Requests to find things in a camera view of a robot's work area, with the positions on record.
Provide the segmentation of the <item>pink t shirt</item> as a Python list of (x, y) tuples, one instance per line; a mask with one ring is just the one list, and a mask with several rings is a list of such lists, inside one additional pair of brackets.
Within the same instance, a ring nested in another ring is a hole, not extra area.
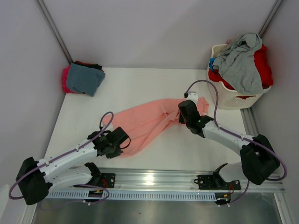
[(178, 104), (184, 99), (166, 98), (139, 105), (114, 114), (113, 128), (121, 127), (131, 138), (122, 158), (144, 150), (159, 134), (179, 123)]

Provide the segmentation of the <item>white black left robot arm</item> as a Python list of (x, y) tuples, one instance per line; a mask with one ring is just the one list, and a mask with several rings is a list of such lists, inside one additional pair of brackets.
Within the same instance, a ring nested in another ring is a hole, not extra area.
[(26, 205), (36, 204), (49, 193), (67, 187), (108, 187), (99, 168), (91, 161), (98, 156), (112, 159), (128, 148), (131, 138), (121, 128), (95, 131), (73, 149), (36, 161), (23, 161), (16, 177)]

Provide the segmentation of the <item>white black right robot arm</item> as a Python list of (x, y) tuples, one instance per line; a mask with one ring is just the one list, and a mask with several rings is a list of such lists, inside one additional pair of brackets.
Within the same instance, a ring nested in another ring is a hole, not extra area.
[(234, 151), (241, 161), (234, 164), (225, 163), (213, 172), (213, 184), (219, 189), (225, 188), (235, 180), (249, 180), (261, 185), (280, 167), (280, 161), (274, 156), (273, 148), (263, 135), (252, 137), (226, 130), (217, 125), (213, 118), (201, 116), (196, 104), (191, 100), (178, 104), (179, 122), (185, 124), (191, 133), (213, 140)]

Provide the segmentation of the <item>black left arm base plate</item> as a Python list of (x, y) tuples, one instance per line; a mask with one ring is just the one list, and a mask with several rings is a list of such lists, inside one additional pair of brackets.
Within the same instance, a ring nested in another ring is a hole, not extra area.
[(114, 173), (99, 173), (96, 175), (90, 174), (91, 179), (86, 184), (106, 189), (113, 189), (115, 184), (116, 174)]

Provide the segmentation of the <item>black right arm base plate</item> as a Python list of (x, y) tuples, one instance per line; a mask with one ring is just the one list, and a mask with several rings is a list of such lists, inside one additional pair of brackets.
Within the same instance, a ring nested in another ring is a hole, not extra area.
[(193, 180), (200, 190), (241, 190), (240, 181), (225, 182), (218, 176), (198, 175)]

